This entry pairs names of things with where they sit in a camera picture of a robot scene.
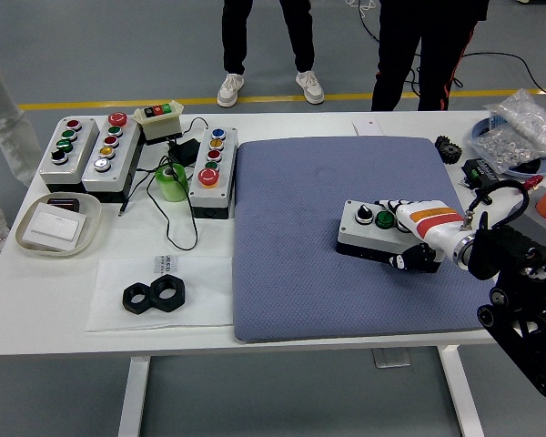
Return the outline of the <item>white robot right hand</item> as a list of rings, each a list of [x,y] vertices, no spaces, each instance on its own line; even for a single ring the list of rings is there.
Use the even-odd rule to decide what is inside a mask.
[[[464,217],[441,200],[384,199],[375,204],[391,212],[399,227],[420,240],[389,257],[388,263],[396,269],[435,273],[445,256],[458,263],[473,239],[474,232],[463,227]]]

